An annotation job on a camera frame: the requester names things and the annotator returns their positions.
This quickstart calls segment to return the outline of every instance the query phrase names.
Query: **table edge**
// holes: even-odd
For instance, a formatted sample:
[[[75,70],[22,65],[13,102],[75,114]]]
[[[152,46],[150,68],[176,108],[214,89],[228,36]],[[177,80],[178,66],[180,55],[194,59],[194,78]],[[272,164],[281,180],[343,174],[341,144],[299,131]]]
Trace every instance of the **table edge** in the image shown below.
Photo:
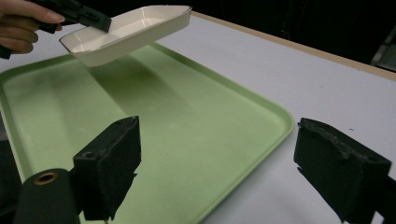
[[[392,81],[396,81],[396,73],[393,73],[393,72],[390,72],[390,71],[387,71],[387,70],[384,70],[381,68],[377,68],[377,67],[371,66],[369,64],[359,63],[359,62],[356,62],[356,61],[353,61],[353,60],[350,60],[350,59],[347,59],[347,58],[344,58],[341,56],[337,56],[337,55],[334,55],[334,54],[331,54],[331,53],[328,53],[328,52],[325,52],[325,51],[322,51],[319,49],[313,49],[308,46],[289,41],[287,39],[282,39],[282,38],[276,37],[274,35],[268,35],[266,33],[263,33],[263,32],[257,31],[257,30],[253,30],[253,29],[247,28],[245,26],[241,26],[241,25],[229,22],[229,21],[224,21],[224,20],[221,20],[218,18],[208,16],[206,14],[202,14],[200,12],[192,11],[191,15],[201,18],[201,19],[204,19],[204,20],[207,20],[207,21],[213,21],[215,23],[233,28],[235,30],[247,33],[249,35],[255,35],[259,38],[262,38],[262,39],[265,39],[265,40],[268,40],[271,42],[275,42],[277,44],[280,44],[280,45],[283,45],[283,46],[286,46],[289,48],[297,49],[297,50],[318,56],[320,58],[323,58],[323,59],[326,59],[326,60],[329,60],[329,61],[332,61],[335,63],[340,63],[340,64],[343,64],[343,65],[346,65],[346,66],[349,66],[349,67],[352,67],[352,68],[355,68],[355,69],[358,69],[358,70],[361,70],[361,71],[364,71],[364,72],[367,72],[367,73],[370,73],[370,74],[373,74],[373,75],[376,75],[379,77],[383,77],[383,78],[386,78],[386,79],[389,79]]]

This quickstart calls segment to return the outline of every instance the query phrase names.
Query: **white table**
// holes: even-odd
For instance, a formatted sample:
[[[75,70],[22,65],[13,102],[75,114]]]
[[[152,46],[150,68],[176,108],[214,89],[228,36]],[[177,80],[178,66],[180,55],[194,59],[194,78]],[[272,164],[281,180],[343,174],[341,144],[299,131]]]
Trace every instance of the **white table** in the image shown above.
[[[81,27],[66,26],[55,35],[38,32],[34,51],[1,60],[0,72],[66,54],[59,38]],[[196,12],[187,28],[158,43],[283,105],[296,123],[300,118],[328,123],[396,162],[396,74]],[[204,223],[341,223],[297,171],[297,132],[296,125]],[[395,166],[389,176],[396,178]],[[376,215],[374,223],[381,221]]]

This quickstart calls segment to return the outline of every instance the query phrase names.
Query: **rectangular white dish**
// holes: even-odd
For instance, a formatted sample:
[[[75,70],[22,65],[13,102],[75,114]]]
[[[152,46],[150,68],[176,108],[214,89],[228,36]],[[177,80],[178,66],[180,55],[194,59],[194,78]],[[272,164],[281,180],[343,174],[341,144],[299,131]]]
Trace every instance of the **rectangular white dish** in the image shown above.
[[[109,63],[190,23],[190,6],[149,6],[113,17],[108,33],[86,27],[60,39],[87,66]]]

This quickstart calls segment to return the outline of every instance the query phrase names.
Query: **hand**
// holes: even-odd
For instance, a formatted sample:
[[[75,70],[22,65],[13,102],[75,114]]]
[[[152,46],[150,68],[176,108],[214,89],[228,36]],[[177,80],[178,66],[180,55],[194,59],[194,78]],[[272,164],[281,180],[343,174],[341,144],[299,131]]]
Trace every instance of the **hand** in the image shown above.
[[[0,0],[0,45],[13,53],[29,53],[37,42],[36,21],[58,23],[62,30],[64,17],[38,4],[24,0]]]

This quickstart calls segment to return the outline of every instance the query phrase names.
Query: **black object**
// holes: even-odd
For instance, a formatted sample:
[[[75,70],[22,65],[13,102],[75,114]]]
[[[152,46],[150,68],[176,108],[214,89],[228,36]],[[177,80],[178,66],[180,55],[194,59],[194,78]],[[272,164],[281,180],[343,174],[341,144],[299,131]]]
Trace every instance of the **black object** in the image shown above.
[[[299,128],[294,161],[342,222],[371,223],[377,211],[396,223],[389,160],[328,124],[302,118]]]
[[[1,137],[1,125],[0,120],[0,223],[10,224],[21,193],[21,179],[11,146]]]
[[[81,23],[108,32],[111,18],[93,8],[85,7],[76,0],[31,0],[42,7],[49,8],[65,17],[66,23]],[[38,21],[39,29],[54,34],[58,24]],[[12,50],[0,46],[0,58],[9,59]]]
[[[22,185],[14,224],[78,224],[114,219],[141,162],[138,117],[113,122],[74,158],[75,167],[49,169]]]

